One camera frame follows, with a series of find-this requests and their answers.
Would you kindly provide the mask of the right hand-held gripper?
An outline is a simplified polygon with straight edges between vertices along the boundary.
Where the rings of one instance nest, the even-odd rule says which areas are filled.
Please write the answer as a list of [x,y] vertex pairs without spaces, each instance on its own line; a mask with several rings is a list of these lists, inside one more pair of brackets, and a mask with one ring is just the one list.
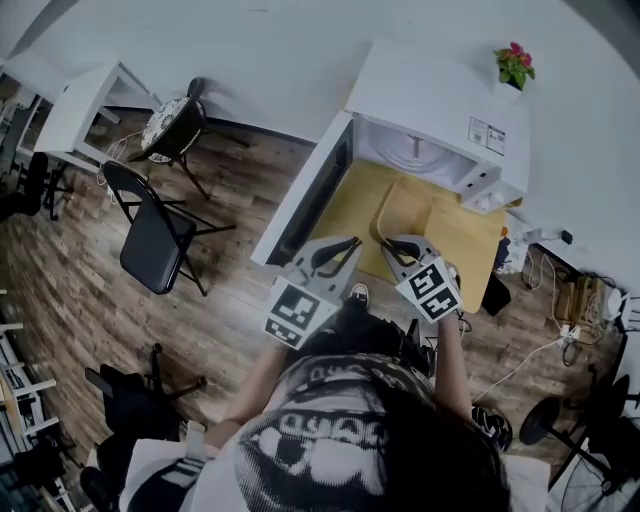
[[396,290],[427,322],[436,324],[462,307],[459,287],[441,256],[427,264],[415,262],[415,258],[431,253],[431,245],[423,236],[389,237],[381,252],[398,282]]

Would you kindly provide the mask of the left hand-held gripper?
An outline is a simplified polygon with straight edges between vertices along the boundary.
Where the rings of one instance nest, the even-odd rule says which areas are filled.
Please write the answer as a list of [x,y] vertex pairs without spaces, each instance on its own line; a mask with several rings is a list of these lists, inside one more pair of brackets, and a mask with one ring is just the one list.
[[[322,267],[343,252],[336,266]],[[276,278],[265,307],[263,332],[300,350],[341,307],[341,294],[360,256],[361,241],[355,236],[309,240]]]

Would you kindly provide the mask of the yellow plastic bowl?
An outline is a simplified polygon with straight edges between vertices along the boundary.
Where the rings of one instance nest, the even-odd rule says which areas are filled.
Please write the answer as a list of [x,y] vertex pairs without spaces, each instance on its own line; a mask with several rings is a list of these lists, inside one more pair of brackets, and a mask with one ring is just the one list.
[[432,199],[428,192],[409,179],[398,179],[379,203],[369,233],[378,243],[398,235],[422,236],[431,210]]

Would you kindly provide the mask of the white microwave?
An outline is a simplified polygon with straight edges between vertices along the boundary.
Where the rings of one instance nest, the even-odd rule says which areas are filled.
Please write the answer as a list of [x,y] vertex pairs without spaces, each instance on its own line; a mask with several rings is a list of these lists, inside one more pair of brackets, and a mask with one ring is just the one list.
[[358,161],[452,191],[475,213],[505,207],[527,192],[530,139],[528,105],[512,87],[444,57],[375,42],[251,259],[288,263]]

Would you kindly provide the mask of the person's left forearm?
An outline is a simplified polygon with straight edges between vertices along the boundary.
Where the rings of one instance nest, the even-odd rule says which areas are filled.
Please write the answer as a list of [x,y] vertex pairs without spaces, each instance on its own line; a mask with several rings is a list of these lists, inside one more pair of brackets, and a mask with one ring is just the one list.
[[220,449],[247,422],[259,416],[268,404],[283,371],[290,348],[268,341],[231,400],[223,420],[207,429],[205,444]]

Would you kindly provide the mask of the person's right forearm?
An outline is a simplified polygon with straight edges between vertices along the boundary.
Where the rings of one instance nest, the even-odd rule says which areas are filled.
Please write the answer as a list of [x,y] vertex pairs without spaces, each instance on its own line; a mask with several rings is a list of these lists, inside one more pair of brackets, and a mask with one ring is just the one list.
[[461,417],[472,417],[472,401],[456,313],[438,321],[435,396]]

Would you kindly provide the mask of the black trousers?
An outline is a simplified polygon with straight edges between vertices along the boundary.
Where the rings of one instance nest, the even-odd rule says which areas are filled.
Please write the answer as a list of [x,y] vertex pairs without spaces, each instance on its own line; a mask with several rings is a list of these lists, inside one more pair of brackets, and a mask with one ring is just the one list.
[[377,354],[398,358],[426,377],[435,371],[435,362],[420,345],[394,322],[378,318],[355,299],[348,299],[329,324],[315,332],[290,361],[305,356]]

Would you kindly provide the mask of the white power strip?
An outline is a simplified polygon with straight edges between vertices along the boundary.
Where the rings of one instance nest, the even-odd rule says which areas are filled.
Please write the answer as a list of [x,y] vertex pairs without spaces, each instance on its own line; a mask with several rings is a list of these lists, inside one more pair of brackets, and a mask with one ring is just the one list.
[[524,245],[538,244],[540,242],[562,239],[562,231],[550,231],[542,228],[530,229],[522,235]]

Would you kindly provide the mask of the black folding chair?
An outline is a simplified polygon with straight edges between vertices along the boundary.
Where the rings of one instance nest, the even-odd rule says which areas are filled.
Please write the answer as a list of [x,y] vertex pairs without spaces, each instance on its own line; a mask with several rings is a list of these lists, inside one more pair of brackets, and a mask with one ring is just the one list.
[[184,200],[166,200],[142,175],[114,160],[101,170],[117,204],[130,223],[120,252],[122,268],[156,295],[166,295],[179,275],[195,283],[206,296],[188,251],[199,236],[237,228],[215,226],[184,209]]

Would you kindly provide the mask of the black white striped bag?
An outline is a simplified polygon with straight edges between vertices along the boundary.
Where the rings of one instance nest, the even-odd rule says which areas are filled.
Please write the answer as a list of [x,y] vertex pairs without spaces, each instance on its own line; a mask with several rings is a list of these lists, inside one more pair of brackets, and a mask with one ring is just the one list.
[[508,451],[513,441],[513,429],[509,420],[500,411],[474,404],[472,419],[500,451]]

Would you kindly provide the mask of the chair with patterned cushion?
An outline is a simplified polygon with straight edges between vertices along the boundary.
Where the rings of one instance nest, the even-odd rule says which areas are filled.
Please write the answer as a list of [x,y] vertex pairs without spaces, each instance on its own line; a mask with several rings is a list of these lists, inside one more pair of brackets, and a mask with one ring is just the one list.
[[140,150],[131,154],[127,162],[149,160],[169,167],[177,163],[198,192],[207,200],[208,194],[188,168],[188,151],[203,135],[210,133],[244,148],[249,148],[250,144],[208,125],[206,110],[200,102],[205,85],[206,80],[203,77],[196,77],[190,81],[185,96],[162,104],[149,118],[142,131]]

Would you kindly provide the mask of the potted red flower plant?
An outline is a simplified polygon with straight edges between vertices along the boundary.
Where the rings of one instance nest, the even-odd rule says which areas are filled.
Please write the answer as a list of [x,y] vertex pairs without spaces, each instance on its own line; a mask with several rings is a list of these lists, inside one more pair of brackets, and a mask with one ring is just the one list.
[[493,52],[498,68],[498,82],[522,92],[528,80],[536,79],[533,58],[523,47],[511,42]]

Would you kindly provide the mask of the black standing fan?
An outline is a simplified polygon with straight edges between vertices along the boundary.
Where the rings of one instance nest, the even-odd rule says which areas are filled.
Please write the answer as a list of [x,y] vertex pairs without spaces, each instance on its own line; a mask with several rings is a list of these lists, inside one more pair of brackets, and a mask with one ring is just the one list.
[[640,417],[630,417],[625,406],[640,408],[640,392],[630,391],[631,378],[599,378],[589,368],[592,380],[587,398],[574,401],[548,397],[536,404],[519,431],[527,446],[553,437],[579,457],[600,478],[599,499],[622,491],[627,483],[640,483]]

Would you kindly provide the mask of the white desk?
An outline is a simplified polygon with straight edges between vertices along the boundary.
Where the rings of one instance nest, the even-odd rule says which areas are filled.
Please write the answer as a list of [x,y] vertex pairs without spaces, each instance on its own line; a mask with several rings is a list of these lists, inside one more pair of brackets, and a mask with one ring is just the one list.
[[148,107],[158,109],[158,98],[118,60],[89,70],[67,81],[54,101],[33,151],[45,153],[96,175],[109,160],[106,153],[85,142],[95,117],[100,114],[114,124],[120,118],[105,102],[117,81],[142,96]]

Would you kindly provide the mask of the black office chair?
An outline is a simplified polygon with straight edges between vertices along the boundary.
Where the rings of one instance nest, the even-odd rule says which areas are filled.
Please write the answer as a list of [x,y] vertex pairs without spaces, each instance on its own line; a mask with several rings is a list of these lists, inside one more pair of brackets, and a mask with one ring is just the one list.
[[43,152],[33,154],[27,169],[20,167],[17,189],[0,198],[0,223],[14,215],[34,217],[45,208],[51,221],[58,221],[55,213],[55,194],[72,194],[71,186],[60,186],[68,166],[64,162],[49,170],[49,158]]

